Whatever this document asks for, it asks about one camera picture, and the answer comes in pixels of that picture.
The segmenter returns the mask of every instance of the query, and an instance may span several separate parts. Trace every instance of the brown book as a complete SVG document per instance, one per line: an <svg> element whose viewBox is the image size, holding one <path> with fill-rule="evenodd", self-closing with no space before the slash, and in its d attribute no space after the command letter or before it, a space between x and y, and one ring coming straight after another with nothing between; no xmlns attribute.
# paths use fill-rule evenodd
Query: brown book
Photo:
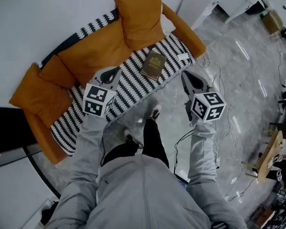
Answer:
<svg viewBox="0 0 286 229"><path fill-rule="evenodd" d="M157 81L161 75L165 61L166 57L151 51L143 64L141 74Z"/></svg>

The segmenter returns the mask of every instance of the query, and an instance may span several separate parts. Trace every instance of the foot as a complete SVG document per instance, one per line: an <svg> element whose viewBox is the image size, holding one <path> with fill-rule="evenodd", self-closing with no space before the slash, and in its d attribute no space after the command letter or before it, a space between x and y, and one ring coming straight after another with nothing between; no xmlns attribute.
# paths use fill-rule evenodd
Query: foot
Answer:
<svg viewBox="0 0 286 229"><path fill-rule="evenodd" d="M158 118L160 112L161 112L161 104L159 102L154 103L152 106L152 110L151 113L149 114L148 118L153 119L154 121L156 121L156 119Z"/></svg>
<svg viewBox="0 0 286 229"><path fill-rule="evenodd" d="M129 129L124 130L124 137L126 142L134 142L134 137Z"/></svg>

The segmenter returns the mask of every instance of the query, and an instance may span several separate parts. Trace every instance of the gray marble floor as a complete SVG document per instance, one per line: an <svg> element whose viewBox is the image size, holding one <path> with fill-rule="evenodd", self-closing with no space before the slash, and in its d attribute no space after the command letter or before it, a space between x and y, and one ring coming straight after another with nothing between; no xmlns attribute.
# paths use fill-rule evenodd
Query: gray marble floor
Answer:
<svg viewBox="0 0 286 229"><path fill-rule="evenodd" d="M214 149L218 146L220 168L217 181L228 201L241 194L250 184L252 178L245 175L240 162L257 159L269 139L263 135L268 123L278 118L277 101L281 95L278 65L281 56L282 79L286 73L286 46L278 38L269 36L258 16L246 14L235 18L228 25L224 24L227 15L219 9L195 30L207 45L206 62L204 58L190 70L197 72L221 90L230 107L222 118L214 123L217 129ZM221 74L223 82L219 83ZM123 128L131 129L135 137L143 141L143 125L149 106L155 101L163 105L157 120L162 142L166 150L171 170L174 166L174 144L186 132L191 130L184 110L187 95L184 93L179 76L166 87L147 98L136 108L131 109L121 119L114 122L104 133L106 152L123 143ZM184 177L189 168L190 139L178 146L177 174ZM52 165L43 153L34 156L37 164L54 187L61 192L66 185L70 158L57 165ZM230 203L245 219L269 195L273 181L258 184L253 181L243 196Z"/></svg>

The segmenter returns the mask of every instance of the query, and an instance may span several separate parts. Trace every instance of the sleeve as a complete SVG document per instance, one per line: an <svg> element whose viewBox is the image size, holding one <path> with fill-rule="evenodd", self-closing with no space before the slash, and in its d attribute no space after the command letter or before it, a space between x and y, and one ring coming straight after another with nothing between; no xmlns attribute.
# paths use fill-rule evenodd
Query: sleeve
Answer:
<svg viewBox="0 0 286 229"><path fill-rule="evenodd" d="M86 225L96 207L99 146L106 124L104 118L85 116L77 135L76 151L70 158L70 180L46 229L75 229Z"/></svg>
<svg viewBox="0 0 286 229"><path fill-rule="evenodd" d="M212 224L224 222L231 229L246 229L244 220L224 199L215 181L216 167L212 151L215 134L212 123L198 121L192 134L187 191Z"/></svg>

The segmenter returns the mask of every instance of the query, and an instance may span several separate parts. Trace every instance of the orange sofa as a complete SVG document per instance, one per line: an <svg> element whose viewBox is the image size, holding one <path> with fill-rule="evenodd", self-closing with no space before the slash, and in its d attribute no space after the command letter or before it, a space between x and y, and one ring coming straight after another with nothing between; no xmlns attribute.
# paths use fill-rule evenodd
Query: orange sofa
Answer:
<svg viewBox="0 0 286 229"><path fill-rule="evenodd" d="M198 58L205 52L206 47L203 42L192 29L164 3L163 14L174 24L176 30L174 30L173 33L188 47L194 58ZM28 110L23 111L45 156L53 164L57 164L63 160L67 155L52 137L50 129L43 124L37 115L34 115Z"/></svg>

